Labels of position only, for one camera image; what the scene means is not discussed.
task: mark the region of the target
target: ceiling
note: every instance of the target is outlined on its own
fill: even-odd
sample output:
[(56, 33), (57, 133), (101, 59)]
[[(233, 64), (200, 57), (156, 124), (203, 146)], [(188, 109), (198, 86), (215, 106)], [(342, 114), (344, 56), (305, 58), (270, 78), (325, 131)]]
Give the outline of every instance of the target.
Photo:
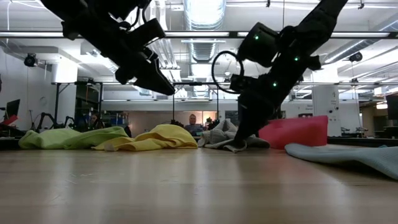
[[(316, 5), (318, 0), (288, 0), (283, 8), (283, 0), (271, 1), (271, 6), (265, 7), (265, 1), (227, 0), (227, 7), (222, 30), (248, 31), (256, 23), (261, 22), (266, 26), (281, 30), (285, 25), (296, 25)], [(364, 1), (365, 8), (358, 9), (359, 0), (349, 1), (347, 8), (342, 11), (338, 19), (336, 31), (373, 31), (374, 27), (386, 19), (396, 15), (398, 20), (398, 1), (396, 0), (373, 0)], [(185, 30), (182, 0), (166, 1), (166, 21), (169, 30)], [(10, 4), (7, 0), (0, 0), (0, 30), (61, 30), (60, 20), (51, 12), (42, 7), (37, 1), (16, 1)], [(352, 40), (329, 40), (324, 46), (317, 50), (316, 54), (323, 55), (339, 49)], [(81, 65), (80, 76), (94, 77), (97, 80), (114, 80), (113, 73), (104, 65), (92, 61), (89, 55), (81, 53), (81, 45), (84, 40), (70, 41), (67, 39), (10, 39), (8, 48), (18, 49), (21, 46), (58, 47), (67, 54), (74, 57)], [(218, 44), (217, 51), (237, 51), (241, 39), (226, 39), (225, 43)], [(189, 61), (188, 45), (181, 43), (181, 39), (171, 40), (173, 52), (178, 65), (181, 68), (181, 77), (188, 77), (192, 68)], [(396, 40), (381, 40), (361, 51), (363, 61), (382, 54), (383, 52), (397, 46)], [(398, 61), (398, 50), (369, 60), (349, 69), (350, 62), (336, 62), (333, 68), (339, 71), (340, 80), (349, 80), (356, 75), (377, 70), (385, 65)], [(265, 73), (266, 68), (255, 63), (244, 63), (246, 75), (258, 76)], [(219, 65), (216, 66), (216, 74), (223, 75), (225, 72), (237, 72), (236, 62), (233, 58), (220, 57)], [(379, 73), (369, 77), (364, 82), (373, 82), (382, 78), (392, 77), (389, 81), (396, 81), (398, 67), (388, 72)], [(311, 81), (311, 72), (306, 72), (305, 80)]]

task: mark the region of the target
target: green cloth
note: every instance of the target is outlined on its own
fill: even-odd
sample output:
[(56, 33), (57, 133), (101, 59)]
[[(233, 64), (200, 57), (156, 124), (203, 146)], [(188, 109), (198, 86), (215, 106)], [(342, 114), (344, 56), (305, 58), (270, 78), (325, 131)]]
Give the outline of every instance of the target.
[(118, 137), (127, 137), (122, 127), (80, 133), (72, 129), (52, 129), (42, 133), (28, 131), (18, 144), (23, 149), (88, 149)]

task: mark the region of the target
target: yellow cloth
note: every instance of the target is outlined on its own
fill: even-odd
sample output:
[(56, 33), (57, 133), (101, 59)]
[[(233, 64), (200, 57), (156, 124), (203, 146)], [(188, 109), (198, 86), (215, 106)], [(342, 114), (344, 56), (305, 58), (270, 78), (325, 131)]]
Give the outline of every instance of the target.
[(197, 149), (192, 135), (177, 125), (160, 124), (148, 133), (133, 138), (114, 138), (94, 147), (96, 150), (146, 151), (155, 149)]

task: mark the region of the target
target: light blue cloth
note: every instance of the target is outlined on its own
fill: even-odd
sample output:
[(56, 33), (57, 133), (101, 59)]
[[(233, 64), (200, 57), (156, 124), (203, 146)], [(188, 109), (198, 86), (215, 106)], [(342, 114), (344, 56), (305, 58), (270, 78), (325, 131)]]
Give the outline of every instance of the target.
[(286, 152), (298, 159), (325, 164), (357, 161), (398, 180), (398, 147), (324, 148), (288, 144)]

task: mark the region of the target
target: wooden floor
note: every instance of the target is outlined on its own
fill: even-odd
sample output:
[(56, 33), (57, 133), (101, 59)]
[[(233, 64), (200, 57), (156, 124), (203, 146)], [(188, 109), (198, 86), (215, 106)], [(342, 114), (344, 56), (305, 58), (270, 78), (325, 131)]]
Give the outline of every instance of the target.
[(398, 223), (398, 182), (273, 150), (0, 152), (0, 223)]

